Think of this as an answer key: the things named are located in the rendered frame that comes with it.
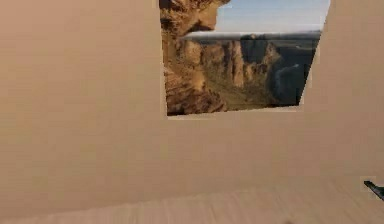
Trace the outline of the window with canyon view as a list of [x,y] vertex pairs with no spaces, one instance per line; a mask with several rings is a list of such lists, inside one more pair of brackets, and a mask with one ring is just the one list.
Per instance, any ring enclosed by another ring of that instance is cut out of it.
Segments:
[[298,106],[331,0],[158,0],[169,116]]

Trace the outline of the black pointed object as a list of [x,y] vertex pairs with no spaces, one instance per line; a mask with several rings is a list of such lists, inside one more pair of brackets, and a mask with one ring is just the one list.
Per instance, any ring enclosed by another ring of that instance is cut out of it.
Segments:
[[368,187],[378,198],[384,201],[384,187],[377,186],[369,180],[365,180],[364,185]]

